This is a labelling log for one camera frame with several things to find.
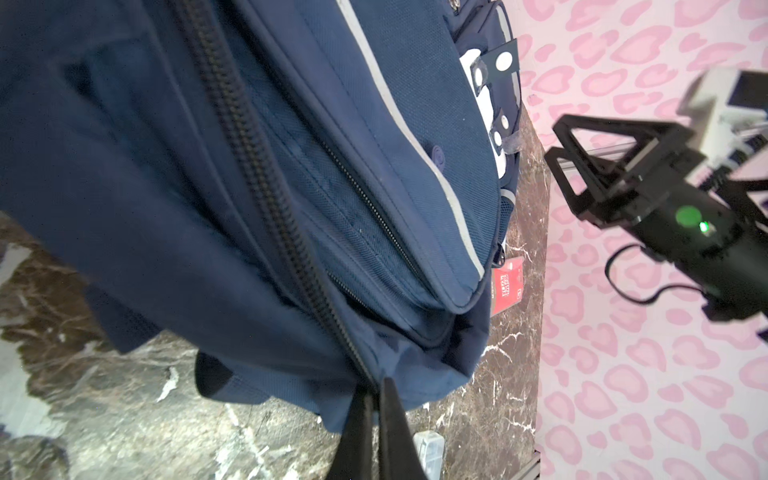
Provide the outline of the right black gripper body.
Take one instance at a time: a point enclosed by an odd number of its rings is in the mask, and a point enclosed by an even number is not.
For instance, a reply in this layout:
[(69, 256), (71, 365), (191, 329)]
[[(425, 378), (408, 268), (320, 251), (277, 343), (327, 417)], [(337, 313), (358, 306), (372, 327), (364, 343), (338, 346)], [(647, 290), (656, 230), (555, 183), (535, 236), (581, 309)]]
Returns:
[(628, 232), (659, 260), (674, 265), (706, 299), (713, 322), (767, 313), (767, 234), (688, 183), (669, 166), (634, 168), (627, 183)]

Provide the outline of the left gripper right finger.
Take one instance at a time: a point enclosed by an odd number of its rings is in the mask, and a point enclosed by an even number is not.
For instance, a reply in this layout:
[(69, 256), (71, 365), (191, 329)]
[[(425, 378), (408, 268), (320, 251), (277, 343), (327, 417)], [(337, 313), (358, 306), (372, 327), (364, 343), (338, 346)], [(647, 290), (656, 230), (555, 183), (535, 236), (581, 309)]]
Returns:
[(385, 378), (379, 400), (379, 478), (426, 480), (395, 382)]

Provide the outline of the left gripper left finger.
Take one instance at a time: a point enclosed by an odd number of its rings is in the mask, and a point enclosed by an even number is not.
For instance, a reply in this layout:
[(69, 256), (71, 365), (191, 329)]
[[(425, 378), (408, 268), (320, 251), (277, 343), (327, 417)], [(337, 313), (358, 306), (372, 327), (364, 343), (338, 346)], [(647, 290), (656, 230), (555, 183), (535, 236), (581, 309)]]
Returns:
[(371, 480), (373, 462), (374, 396), (358, 387), (326, 480)]

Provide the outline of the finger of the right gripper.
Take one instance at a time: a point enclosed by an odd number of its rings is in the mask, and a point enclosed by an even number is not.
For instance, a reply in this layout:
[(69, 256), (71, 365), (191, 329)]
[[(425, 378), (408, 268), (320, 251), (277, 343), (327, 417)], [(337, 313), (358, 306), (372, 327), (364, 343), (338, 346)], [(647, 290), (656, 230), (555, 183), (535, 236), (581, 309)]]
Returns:
[[(611, 160), (587, 152), (575, 132), (630, 137), (634, 144)], [(678, 123), (565, 114), (553, 126), (561, 145), (545, 153), (570, 211), (598, 228), (629, 227), (669, 198), (704, 160), (688, 146), (694, 131)]]

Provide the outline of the navy blue student backpack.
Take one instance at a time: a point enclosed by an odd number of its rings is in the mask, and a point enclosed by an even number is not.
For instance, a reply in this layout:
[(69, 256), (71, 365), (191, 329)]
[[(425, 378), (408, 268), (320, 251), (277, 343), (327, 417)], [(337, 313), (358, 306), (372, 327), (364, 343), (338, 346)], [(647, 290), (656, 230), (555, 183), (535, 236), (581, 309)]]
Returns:
[(519, 82), (468, 68), (514, 51), (499, 1), (5, 1), (1, 209), (207, 398), (417, 408), (488, 343)]

